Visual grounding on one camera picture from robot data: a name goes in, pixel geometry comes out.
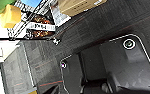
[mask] shelf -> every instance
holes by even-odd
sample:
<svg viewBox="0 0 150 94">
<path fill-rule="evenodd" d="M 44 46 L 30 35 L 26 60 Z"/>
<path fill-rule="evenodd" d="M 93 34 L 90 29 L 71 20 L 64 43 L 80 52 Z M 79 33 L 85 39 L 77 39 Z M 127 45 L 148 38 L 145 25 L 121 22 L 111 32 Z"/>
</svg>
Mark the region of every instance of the shelf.
<svg viewBox="0 0 150 94">
<path fill-rule="evenodd" d="M 23 39 L 23 40 L 29 40 L 29 38 L 17 38 L 22 31 L 26 28 L 26 26 L 29 24 L 29 22 L 35 17 L 35 15 L 42 15 L 44 16 L 50 9 L 49 2 L 51 0 L 42 0 L 40 4 L 36 7 L 30 7 L 28 5 L 23 4 L 20 0 L 18 0 L 14 6 L 19 7 L 22 12 L 21 22 L 17 23 L 14 28 L 8 28 L 8 36 L 9 40 L 16 40 L 16 39 Z"/>
</svg>

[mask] gray floor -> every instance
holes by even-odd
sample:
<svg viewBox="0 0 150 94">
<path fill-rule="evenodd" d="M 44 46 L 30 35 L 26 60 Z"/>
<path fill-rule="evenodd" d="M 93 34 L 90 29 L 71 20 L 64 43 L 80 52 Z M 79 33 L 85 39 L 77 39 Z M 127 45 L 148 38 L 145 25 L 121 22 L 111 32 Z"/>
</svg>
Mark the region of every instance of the gray floor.
<svg viewBox="0 0 150 94">
<path fill-rule="evenodd" d="M 56 84 L 61 85 L 61 94 L 66 94 L 61 82 L 60 60 L 93 45 L 93 42 L 137 31 L 144 35 L 150 52 L 150 0 L 108 0 L 105 4 L 73 17 L 57 31 L 64 32 L 56 36 L 61 39 L 58 46 L 52 41 L 21 41 L 39 94 Z M 24 86 L 30 86 L 22 84 L 14 87 L 26 81 L 18 79 L 23 78 L 22 68 L 26 67 L 22 64 L 25 61 L 19 59 L 24 56 L 19 49 L 4 62 L 8 90 L 12 92 L 10 94 L 19 94 L 24 91 Z"/>
<path fill-rule="evenodd" d="M 22 45 L 16 48 L 3 63 L 8 94 L 20 94 L 33 87 L 24 50 Z"/>
</svg>

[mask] box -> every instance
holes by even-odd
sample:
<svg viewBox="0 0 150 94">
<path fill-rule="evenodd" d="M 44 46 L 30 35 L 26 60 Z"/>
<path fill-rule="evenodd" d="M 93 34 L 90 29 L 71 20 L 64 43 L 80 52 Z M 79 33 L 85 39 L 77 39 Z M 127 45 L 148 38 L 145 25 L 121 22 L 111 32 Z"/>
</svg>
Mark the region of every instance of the box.
<svg viewBox="0 0 150 94">
<path fill-rule="evenodd" d="M 107 0 L 58 0 L 58 3 L 61 13 L 74 16 L 84 10 L 103 4 L 106 1 Z"/>
<path fill-rule="evenodd" d="M 13 28 L 21 21 L 21 10 L 13 5 L 7 5 L 4 13 L 0 15 L 3 28 Z"/>
</svg>

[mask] dark surface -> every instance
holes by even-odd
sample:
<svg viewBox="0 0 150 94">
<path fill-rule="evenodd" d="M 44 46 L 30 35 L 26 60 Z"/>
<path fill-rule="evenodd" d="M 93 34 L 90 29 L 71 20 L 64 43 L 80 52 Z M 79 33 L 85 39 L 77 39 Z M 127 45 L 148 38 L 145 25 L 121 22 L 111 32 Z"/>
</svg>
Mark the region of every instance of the dark surface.
<svg viewBox="0 0 150 94">
<path fill-rule="evenodd" d="M 144 35 L 150 51 L 150 0 L 108 0 L 105 4 L 72 17 L 57 31 L 65 31 L 63 35 L 56 36 L 61 38 L 58 46 L 52 41 L 22 41 L 39 94 L 55 84 L 61 84 L 61 94 L 66 94 L 61 82 L 59 62 L 73 52 L 93 45 L 90 44 L 92 42 L 98 43 L 137 31 Z M 11 78 L 7 79 L 7 83 L 11 83 Z"/>
<path fill-rule="evenodd" d="M 80 53 L 84 78 L 87 81 L 99 80 L 106 78 L 106 70 L 102 60 L 99 45 L 90 47 Z"/>
<path fill-rule="evenodd" d="M 64 86 L 69 94 L 78 94 L 81 90 L 81 79 L 83 77 L 78 55 L 73 55 L 63 60 L 67 67 L 62 68 Z"/>
<path fill-rule="evenodd" d="M 124 48 L 126 39 L 135 41 L 133 49 Z M 106 72 L 113 75 L 116 87 L 150 91 L 150 60 L 141 40 L 126 36 L 101 44 L 100 51 Z"/>
</svg>

